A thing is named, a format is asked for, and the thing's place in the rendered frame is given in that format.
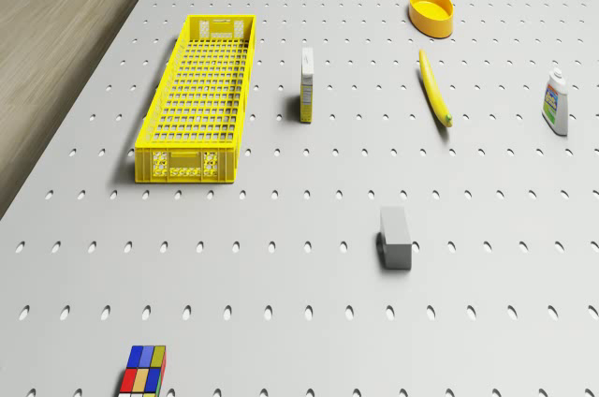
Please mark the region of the puzzle cube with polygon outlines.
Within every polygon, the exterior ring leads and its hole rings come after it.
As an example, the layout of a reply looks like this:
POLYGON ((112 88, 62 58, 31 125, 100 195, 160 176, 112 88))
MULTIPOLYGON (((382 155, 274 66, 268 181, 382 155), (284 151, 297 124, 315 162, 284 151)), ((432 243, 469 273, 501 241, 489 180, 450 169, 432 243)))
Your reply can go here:
POLYGON ((117 397, 159 397, 166 359, 165 346, 132 346, 117 397))

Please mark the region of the yellow basket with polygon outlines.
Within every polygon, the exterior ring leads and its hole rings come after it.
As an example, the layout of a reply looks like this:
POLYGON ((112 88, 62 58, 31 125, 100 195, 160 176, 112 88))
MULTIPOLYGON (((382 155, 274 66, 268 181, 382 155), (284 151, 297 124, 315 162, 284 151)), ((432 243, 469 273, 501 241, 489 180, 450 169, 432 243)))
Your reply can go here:
POLYGON ((135 142, 142 183, 232 183, 255 50, 253 15, 190 15, 135 142))

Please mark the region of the banana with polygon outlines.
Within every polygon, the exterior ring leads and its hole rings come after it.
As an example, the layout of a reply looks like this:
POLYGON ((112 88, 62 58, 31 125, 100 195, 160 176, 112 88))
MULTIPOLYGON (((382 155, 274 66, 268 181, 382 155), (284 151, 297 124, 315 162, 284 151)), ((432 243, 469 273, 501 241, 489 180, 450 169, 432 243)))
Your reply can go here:
POLYGON ((419 51, 420 74, 428 100, 437 120, 445 127, 453 125, 453 117, 442 98, 439 86, 431 70, 431 64, 424 50, 419 51))

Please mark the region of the yellow bowl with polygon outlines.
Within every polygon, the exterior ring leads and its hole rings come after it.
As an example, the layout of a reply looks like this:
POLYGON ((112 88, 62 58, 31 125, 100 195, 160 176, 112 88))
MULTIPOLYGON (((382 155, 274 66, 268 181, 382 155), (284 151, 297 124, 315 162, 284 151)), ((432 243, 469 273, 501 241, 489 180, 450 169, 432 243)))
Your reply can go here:
POLYGON ((449 37, 453 32, 451 0, 409 0, 408 14, 412 24, 429 37, 449 37))

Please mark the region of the small white bottle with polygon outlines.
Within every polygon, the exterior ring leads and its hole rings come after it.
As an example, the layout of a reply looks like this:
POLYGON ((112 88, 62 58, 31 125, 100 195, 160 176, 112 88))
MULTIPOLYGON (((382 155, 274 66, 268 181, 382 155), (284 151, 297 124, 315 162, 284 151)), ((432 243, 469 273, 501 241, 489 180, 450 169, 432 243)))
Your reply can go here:
POLYGON ((557 67, 549 71, 542 114, 557 135, 567 135, 569 114, 568 88, 562 72, 557 67))

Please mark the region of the grey cube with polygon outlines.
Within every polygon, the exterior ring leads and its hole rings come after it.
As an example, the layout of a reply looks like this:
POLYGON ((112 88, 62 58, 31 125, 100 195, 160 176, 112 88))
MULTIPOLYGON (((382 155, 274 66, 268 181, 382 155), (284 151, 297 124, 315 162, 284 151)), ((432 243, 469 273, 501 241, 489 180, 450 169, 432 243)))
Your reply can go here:
POLYGON ((410 270, 412 267, 412 239, 405 209, 402 206, 382 207, 380 216, 385 267, 392 270, 410 270))

